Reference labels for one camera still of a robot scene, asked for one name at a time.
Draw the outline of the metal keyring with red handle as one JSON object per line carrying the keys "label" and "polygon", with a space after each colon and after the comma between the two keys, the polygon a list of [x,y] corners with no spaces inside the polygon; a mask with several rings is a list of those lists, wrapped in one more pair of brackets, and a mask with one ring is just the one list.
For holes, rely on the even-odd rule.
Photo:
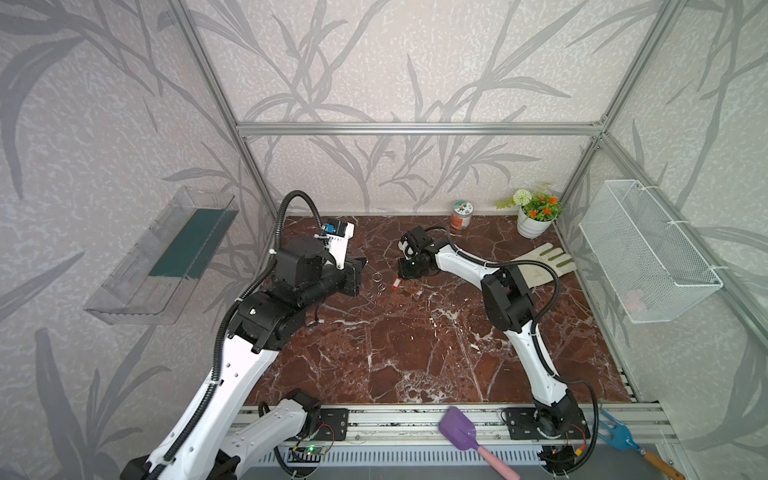
{"label": "metal keyring with red handle", "polygon": [[382,296],[383,292],[387,289],[384,280],[384,274],[381,271],[373,273],[371,277],[371,287],[368,293],[369,299],[374,300]]}

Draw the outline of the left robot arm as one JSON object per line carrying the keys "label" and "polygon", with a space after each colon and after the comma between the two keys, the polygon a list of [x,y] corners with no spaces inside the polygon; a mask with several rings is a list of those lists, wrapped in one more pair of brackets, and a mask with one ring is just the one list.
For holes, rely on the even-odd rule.
{"label": "left robot arm", "polygon": [[237,479],[285,440],[313,429],[318,400],[294,391],[249,426],[232,430],[253,387],[308,310],[335,294],[356,296],[364,257],[347,253],[351,236],[325,233],[278,249],[260,289],[226,313],[212,370],[176,425],[149,455],[131,460],[123,479]]}

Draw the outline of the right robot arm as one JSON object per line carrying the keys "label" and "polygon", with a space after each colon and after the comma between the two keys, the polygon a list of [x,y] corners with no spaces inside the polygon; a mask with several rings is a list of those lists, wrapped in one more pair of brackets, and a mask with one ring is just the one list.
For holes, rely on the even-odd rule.
{"label": "right robot arm", "polygon": [[420,227],[406,233],[398,247],[404,254],[398,260],[399,278],[447,272],[481,291],[488,320],[511,342],[527,375],[540,434],[555,439],[580,421],[578,403],[559,377],[539,329],[558,300],[560,277],[575,270],[568,254],[547,243],[508,262],[489,261],[448,237],[434,239]]}

